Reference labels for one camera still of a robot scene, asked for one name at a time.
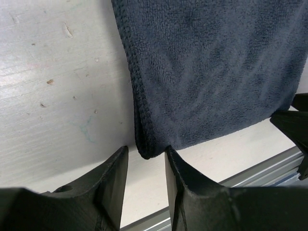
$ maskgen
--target white table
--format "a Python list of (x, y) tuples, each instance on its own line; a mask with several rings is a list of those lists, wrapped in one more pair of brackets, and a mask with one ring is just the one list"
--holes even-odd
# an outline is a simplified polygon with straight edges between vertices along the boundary
[[(53, 191), (128, 145), (121, 226), (166, 207), (163, 155), (146, 161), (134, 146), (131, 83), (110, 1), (1, 6), (0, 186)], [(299, 90), (308, 92), (308, 68)], [(221, 181), (292, 146), (266, 120), (179, 153)]]

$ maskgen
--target dark blue cloth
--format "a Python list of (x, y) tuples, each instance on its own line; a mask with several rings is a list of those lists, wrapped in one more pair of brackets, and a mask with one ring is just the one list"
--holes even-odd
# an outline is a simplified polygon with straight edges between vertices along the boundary
[(307, 0), (112, 3), (145, 159), (289, 108), (307, 58)]

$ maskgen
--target towel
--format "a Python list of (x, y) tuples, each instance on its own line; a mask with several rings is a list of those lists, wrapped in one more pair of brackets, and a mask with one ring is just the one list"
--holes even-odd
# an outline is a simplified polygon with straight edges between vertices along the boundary
[(308, 51), (307, 0), (112, 0), (145, 159), (287, 110)]

